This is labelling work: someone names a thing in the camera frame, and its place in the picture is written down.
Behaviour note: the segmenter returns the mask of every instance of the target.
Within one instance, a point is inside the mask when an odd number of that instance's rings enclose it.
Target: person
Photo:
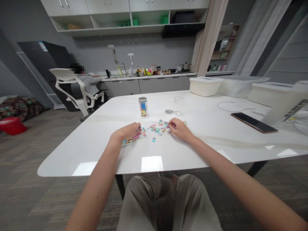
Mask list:
[[[84,83],[86,91],[89,94],[95,96],[96,94],[99,94],[103,91],[103,90],[98,90],[98,88],[96,87],[96,84],[102,80],[101,77],[86,76],[84,73],[84,67],[76,63],[72,63],[70,69],[74,71],[74,73],[78,76],[78,78]],[[108,100],[107,95],[106,93],[104,93],[104,103],[107,102],[107,100]],[[97,100],[95,100],[94,107],[98,107],[101,104],[102,104],[102,97],[100,96],[97,98]]]
[[[194,148],[266,230],[308,230],[304,219],[238,166],[194,136],[184,122],[173,118],[169,124],[172,134]],[[96,229],[114,180],[122,142],[125,137],[140,134],[140,129],[140,123],[132,123],[112,133],[71,214],[66,231]],[[145,179],[135,176],[129,181],[117,230],[221,230],[201,180],[189,174],[180,177],[172,174],[169,177]],[[158,198],[165,201],[156,221],[152,201]]]

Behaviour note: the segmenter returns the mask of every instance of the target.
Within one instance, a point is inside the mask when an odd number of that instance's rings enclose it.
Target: refrigerator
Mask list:
[[[45,41],[18,42],[17,44],[66,108],[69,111],[79,111],[72,102],[66,101],[67,96],[56,88],[56,77],[49,71],[52,68],[70,68],[71,63],[75,62],[67,49]],[[61,88],[74,95],[71,84],[62,84]]]

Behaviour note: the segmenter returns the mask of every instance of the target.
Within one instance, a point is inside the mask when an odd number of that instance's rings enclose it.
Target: smartphone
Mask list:
[[[277,132],[278,130],[268,126],[265,123],[260,122],[259,120],[256,120],[242,112],[239,113],[232,113],[231,114],[233,117],[235,117],[236,119],[244,122],[245,124],[253,127],[254,129],[258,130],[259,132],[262,133],[272,133],[272,132]]]

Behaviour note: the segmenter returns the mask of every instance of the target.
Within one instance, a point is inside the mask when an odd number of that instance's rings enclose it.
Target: patterned blanket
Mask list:
[[[40,102],[32,97],[8,98],[0,104],[0,120],[6,117],[19,117],[22,121],[30,119],[45,109]]]

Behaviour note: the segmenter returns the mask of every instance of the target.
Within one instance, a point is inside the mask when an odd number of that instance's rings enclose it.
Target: white storage box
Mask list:
[[[196,95],[208,97],[215,95],[223,79],[209,78],[209,77],[197,77],[190,78],[189,91]]]
[[[252,88],[251,85],[253,83],[264,83],[269,80],[267,77],[239,75],[225,75],[219,76],[217,78],[224,79],[217,93],[231,97],[248,96]]]
[[[292,84],[275,82],[254,83],[248,100],[273,107],[292,87]]]

